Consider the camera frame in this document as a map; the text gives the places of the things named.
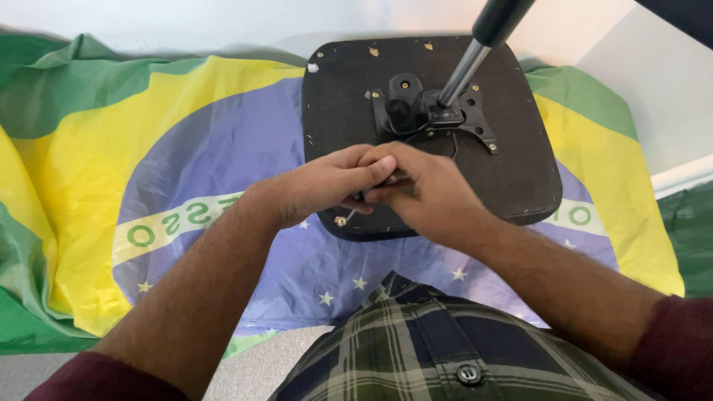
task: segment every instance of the white wall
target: white wall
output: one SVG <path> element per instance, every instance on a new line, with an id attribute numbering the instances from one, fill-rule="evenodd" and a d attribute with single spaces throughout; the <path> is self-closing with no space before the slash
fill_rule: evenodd
<path id="1" fill-rule="evenodd" d="M 713 50 L 636 6 L 576 66 L 629 103 L 651 174 L 713 153 Z"/>
<path id="2" fill-rule="evenodd" d="M 485 0 L 1 0 L 0 24 L 132 55 L 269 46 L 308 58 L 329 41 L 467 34 Z M 511 36 L 519 58 L 573 64 L 633 0 L 537 0 Z"/>

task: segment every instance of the forearm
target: forearm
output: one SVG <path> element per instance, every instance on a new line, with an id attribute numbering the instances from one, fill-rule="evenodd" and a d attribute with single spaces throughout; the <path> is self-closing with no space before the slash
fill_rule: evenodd
<path id="1" fill-rule="evenodd" d="M 559 336 L 626 366 L 664 295 L 534 231 L 495 218 L 466 253 L 499 274 Z"/>
<path id="2" fill-rule="evenodd" d="M 248 188 L 94 350 L 199 400 L 278 231 L 258 196 Z"/>

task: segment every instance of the maroon sleeve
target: maroon sleeve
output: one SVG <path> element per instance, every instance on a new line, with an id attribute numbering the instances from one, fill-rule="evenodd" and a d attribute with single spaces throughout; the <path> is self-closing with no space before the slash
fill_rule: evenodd
<path id="1" fill-rule="evenodd" d="M 97 352 L 80 352 L 25 401 L 180 400 L 179 389 L 131 365 Z"/>
<path id="2" fill-rule="evenodd" d="M 670 400 L 713 400 L 713 300 L 659 301 L 630 373 Z"/>

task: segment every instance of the finger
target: finger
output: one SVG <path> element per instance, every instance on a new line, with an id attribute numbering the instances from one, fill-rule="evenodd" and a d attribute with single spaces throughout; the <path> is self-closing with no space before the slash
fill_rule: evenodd
<path id="1" fill-rule="evenodd" d="M 433 155 L 420 151 L 419 149 L 416 149 L 406 143 L 391 142 L 379 145 L 376 148 L 367 151 L 364 156 L 361 157 L 359 166 L 369 166 L 387 155 L 395 157 L 396 165 L 401 170 L 409 173 L 409 175 L 416 175 L 422 168 L 424 168 L 426 161 L 434 157 Z"/>
<path id="2" fill-rule="evenodd" d="M 344 170 L 343 178 L 339 182 L 343 185 L 343 191 L 350 193 L 362 191 L 386 180 L 394 170 L 396 170 L 396 159 L 387 155 L 370 166 Z"/>
<path id="3" fill-rule="evenodd" d="M 369 205 L 368 203 L 366 203 L 364 201 L 356 200 L 356 199 L 352 198 L 351 196 L 347 196 L 342 201 L 340 206 L 343 208 L 347 208 L 347 209 L 354 209 L 363 215 L 369 215 L 372 212 L 374 212 L 373 206 Z"/>
<path id="4" fill-rule="evenodd" d="M 415 198 L 394 187 L 372 189 L 367 193 L 364 200 L 367 203 L 383 203 L 384 205 L 388 205 L 399 215 L 409 214 L 415 211 L 419 205 L 419 202 Z"/>
<path id="5" fill-rule="evenodd" d="M 373 148 L 374 147 L 372 145 L 363 143 L 361 145 L 353 145 L 340 151 L 330 153 L 325 157 L 333 161 L 334 165 L 337 167 L 354 168 L 357 167 L 359 160 L 361 160 L 361 158 Z"/>

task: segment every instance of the shirt button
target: shirt button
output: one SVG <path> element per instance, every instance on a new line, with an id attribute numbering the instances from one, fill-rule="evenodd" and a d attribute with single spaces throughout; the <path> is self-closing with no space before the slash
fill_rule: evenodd
<path id="1" fill-rule="evenodd" d="M 458 381 L 466 386 L 477 385 L 483 379 L 481 371 L 472 365 L 461 365 L 456 372 Z"/>

